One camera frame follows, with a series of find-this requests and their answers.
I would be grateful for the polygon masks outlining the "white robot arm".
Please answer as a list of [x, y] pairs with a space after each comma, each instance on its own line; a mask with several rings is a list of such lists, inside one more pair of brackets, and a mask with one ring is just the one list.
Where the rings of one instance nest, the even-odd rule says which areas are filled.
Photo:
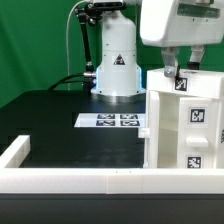
[[102, 61], [96, 70], [94, 97], [111, 102], [143, 95], [136, 39], [160, 47], [164, 75], [179, 72], [179, 48], [189, 46], [190, 68], [197, 68], [209, 44], [224, 38], [224, 0], [85, 0], [91, 21], [102, 22]]

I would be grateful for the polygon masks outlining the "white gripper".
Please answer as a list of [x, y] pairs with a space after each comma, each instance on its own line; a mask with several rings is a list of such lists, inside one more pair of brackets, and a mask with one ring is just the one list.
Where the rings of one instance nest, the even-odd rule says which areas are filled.
[[140, 36], [161, 51], [164, 76], [179, 76], [179, 48], [192, 46], [187, 68], [199, 70], [207, 44], [224, 38], [224, 0], [142, 0]]

